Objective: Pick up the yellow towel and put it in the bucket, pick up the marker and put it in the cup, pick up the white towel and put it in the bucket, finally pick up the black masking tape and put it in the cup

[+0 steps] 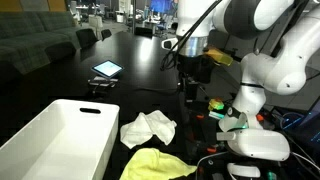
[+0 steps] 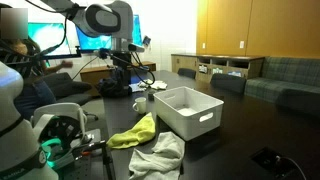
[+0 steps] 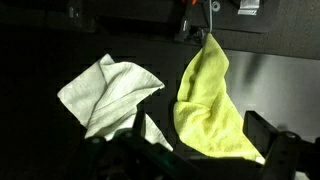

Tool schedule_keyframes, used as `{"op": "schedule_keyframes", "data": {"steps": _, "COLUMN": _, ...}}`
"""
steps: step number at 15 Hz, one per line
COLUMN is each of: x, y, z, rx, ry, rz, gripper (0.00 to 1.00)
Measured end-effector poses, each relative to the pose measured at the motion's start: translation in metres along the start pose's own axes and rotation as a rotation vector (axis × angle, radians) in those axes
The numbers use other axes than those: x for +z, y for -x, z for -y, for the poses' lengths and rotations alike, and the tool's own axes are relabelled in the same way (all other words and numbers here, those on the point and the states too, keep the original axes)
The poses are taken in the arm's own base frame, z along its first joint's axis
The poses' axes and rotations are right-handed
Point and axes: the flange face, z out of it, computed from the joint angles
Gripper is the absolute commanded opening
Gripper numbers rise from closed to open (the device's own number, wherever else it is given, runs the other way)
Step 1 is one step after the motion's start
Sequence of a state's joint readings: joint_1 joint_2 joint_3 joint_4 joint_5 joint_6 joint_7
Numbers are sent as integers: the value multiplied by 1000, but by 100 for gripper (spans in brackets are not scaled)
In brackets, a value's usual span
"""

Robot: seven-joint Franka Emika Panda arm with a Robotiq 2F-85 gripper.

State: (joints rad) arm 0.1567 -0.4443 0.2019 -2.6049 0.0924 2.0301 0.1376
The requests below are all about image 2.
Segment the white green robot base device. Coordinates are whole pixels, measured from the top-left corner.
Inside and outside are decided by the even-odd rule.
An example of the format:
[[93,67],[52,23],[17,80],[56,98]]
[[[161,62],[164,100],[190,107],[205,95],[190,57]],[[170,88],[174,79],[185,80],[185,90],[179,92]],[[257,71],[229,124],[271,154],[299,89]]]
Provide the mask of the white green robot base device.
[[56,103],[34,111],[31,124],[53,170],[104,147],[104,140],[86,131],[86,123],[87,115],[76,103]]

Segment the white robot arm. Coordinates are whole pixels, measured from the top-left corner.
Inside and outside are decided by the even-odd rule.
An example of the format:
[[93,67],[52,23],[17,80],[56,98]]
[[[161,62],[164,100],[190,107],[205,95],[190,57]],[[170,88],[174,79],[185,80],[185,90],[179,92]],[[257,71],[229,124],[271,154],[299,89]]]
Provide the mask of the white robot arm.
[[[114,1],[110,4],[92,4],[80,7],[71,0],[41,0],[65,15],[91,37],[114,35],[129,39],[133,28],[133,14],[129,4]],[[15,69],[3,63],[0,66],[0,178],[18,180],[56,179],[58,175],[46,164],[45,153],[34,134],[30,123],[14,105],[14,99],[23,89],[23,78]]]

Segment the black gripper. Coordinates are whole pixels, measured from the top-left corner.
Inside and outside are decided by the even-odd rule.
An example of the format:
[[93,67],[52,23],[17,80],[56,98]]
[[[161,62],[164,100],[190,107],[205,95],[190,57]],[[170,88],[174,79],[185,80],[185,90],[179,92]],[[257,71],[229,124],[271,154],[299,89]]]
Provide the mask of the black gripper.
[[131,55],[129,53],[114,53],[112,56],[113,64],[116,66],[117,81],[121,84],[121,95],[130,96],[132,88],[129,86],[131,83]]

